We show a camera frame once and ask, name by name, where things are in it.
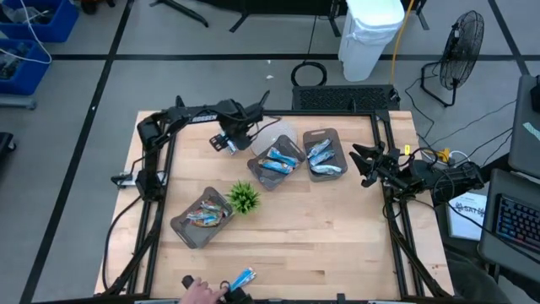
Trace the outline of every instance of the blue storage crate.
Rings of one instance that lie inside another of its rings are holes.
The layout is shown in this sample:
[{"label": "blue storage crate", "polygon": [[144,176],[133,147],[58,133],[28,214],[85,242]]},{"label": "blue storage crate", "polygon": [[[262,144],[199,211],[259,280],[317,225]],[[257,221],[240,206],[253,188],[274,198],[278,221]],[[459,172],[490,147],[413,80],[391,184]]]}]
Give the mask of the blue storage crate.
[{"label": "blue storage crate", "polygon": [[[3,4],[10,8],[22,8],[20,0],[4,0]],[[64,42],[77,21],[78,10],[69,0],[24,0],[26,8],[36,6],[55,8],[56,11],[48,24],[33,24],[35,35],[42,42]],[[28,24],[0,23],[0,30],[11,39],[31,39],[34,36]]]},{"label": "blue storage crate", "polygon": [[[10,48],[17,49],[17,46],[21,42],[29,48],[26,55],[27,58],[42,62],[48,61],[49,57],[43,52],[37,42],[34,41],[0,39],[0,48],[4,51]],[[48,68],[49,64],[21,61],[11,79],[0,79],[0,93],[17,95],[34,94],[35,88],[40,84]]]}]

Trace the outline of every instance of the small potted plant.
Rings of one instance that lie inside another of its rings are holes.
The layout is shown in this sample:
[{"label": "small potted plant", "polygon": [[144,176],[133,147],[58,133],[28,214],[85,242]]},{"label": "small potted plant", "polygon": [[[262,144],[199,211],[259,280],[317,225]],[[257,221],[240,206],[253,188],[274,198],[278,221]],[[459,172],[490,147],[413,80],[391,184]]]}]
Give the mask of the small potted plant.
[{"label": "small potted plant", "polygon": [[230,189],[227,194],[229,204],[233,207],[236,213],[248,214],[257,208],[261,202],[259,197],[261,194],[253,188],[249,182],[238,181]]}]

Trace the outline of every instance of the gray basket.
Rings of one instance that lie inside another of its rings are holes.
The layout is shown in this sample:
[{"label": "gray basket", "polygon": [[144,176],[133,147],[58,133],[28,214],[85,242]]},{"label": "gray basket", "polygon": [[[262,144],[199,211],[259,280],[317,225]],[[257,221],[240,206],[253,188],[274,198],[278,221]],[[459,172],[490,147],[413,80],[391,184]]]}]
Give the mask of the gray basket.
[{"label": "gray basket", "polygon": [[[187,214],[200,208],[201,202],[209,200],[215,203],[229,212],[227,216],[219,225],[215,227],[197,227],[190,224],[187,219]],[[202,196],[198,198],[183,214],[176,216],[170,220],[170,227],[176,232],[176,234],[185,242],[185,244],[191,249],[203,248],[212,240],[214,236],[218,234],[233,218],[233,209],[227,200],[219,194],[216,189],[207,187],[204,189]]]},{"label": "gray basket", "polygon": [[303,141],[304,141],[304,149],[305,152],[309,151],[311,147],[314,145],[320,143],[321,141],[329,138],[332,142],[327,146],[326,149],[323,150],[327,151],[330,149],[333,149],[336,154],[334,157],[332,157],[330,160],[323,161],[320,165],[331,165],[331,166],[337,166],[342,169],[342,174],[339,176],[328,176],[325,174],[319,174],[315,173],[310,168],[310,163],[308,161],[308,169],[307,171],[310,174],[310,179],[313,182],[325,182],[325,181],[332,181],[336,180],[339,177],[341,177],[345,172],[347,172],[347,161],[345,160],[345,155],[343,154],[343,148],[341,146],[341,141],[339,140],[338,131],[334,128],[326,128],[321,130],[314,130],[314,131],[308,131],[304,133]]},{"label": "gray basket", "polygon": [[[276,171],[272,171],[259,165],[259,160],[265,159],[270,148],[276,148],[281,152],[282,155],[292,156],[297,159],[300,163],[294,168],[289,174],[283,174]],[[247,167],[250,168],[251,173],[256,177],[256,179],[261,182],[261,184],[267,189],[272,191],[280,183],[282,183],[287,176],[295,173],[305,161],[305,154],[302,152],[298,146],[293,143],[292,140],[286,135],[281,135],[278,137],[278,140],[275,141],[268,149],[265,149],[260,153],[256,158],[250,159],[247,161]]]}]

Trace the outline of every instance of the black fan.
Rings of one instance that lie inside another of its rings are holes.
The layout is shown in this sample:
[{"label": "black fan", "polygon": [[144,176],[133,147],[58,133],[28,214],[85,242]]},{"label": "black fan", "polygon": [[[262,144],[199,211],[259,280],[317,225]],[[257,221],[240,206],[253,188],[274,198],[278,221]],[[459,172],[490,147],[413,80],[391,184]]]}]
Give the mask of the black fan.
[{"label": "black fan", "polygon": [[[422,67],[422,80],[420,87],[435,98],[444,107],[454,106],[456,91],[469,78],[474,64],[478,59],[483,40],[483,17],[481,14],[470,11],[459,17],[452,25],[452,31],[446,41],[445,51],[438,62],[432,62]],[[444,102],[439,96],[431,93],[424,86],[425,69],[440,64],[440,84],[448,90],[453,90],[452,103]]]}]

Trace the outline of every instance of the wooden table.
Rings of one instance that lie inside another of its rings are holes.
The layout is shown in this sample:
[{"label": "wooden table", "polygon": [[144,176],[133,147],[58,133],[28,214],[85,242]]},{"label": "wooden table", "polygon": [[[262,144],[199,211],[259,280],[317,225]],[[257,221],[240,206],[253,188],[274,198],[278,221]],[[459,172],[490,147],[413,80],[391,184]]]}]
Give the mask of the wooden table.
[{"label": "wooden table", "polygon": [[[139,112],[138,121],[149,114]],[[374,144],[368,117],[283,119],[291,122],[298,132],[300,147],[302,134],[318,128],[337,129],[346,154],[354,143]],[[391,125],[397,147],[418,146],[410,112],[391,112]],[[253,157],[249,149],[231,157],[224,151],[215,152],[210,146],[208,139],[218,130],[216,122],[190,125],[177,136],[153,298],[180,297],[185,290],[181,279],[186,274],[200,276],[217,288],[222,280],[234,280],[249,266],[256,270],[257,277],[245,290],[254,299],[335,300],[337,293],[345,293],[349,300],[399,298],[391,238],[381,213],[381,186],[361,187],[363,177],[350,157],[347,156],[348,172],[336,181],[311,182],[304,163],[284,184],[268,192],[247,169],[246,162]],[[382,124],[380,130],[385,140]],[[134,132],[127,170],[141,156],[141,149]],[[239,179],[251,181],[261,192],[260,208],[247,216],[236,215],[204,249],[187,248],[170,228],[170,219],[192,204],[205,187],[214,187],[225,194]],[[135,188],[121,190],[115,216],[137,196]],[[419,198],[431,202],[428,193]],[[127,212],[112,233],[107,265],[109,284],[132,257],[142,205]],[[410,203],[409,213],[419,258],[440,285],[452,292],[434,211]],[[408,290],[413,294],[410,266],[406,258],[403,260]],[[146,266],[143,261],[141,278]],[[142,285],[143,280],[138,280],[139,291]],[[98,280],[96,292],[102,290]]]}]

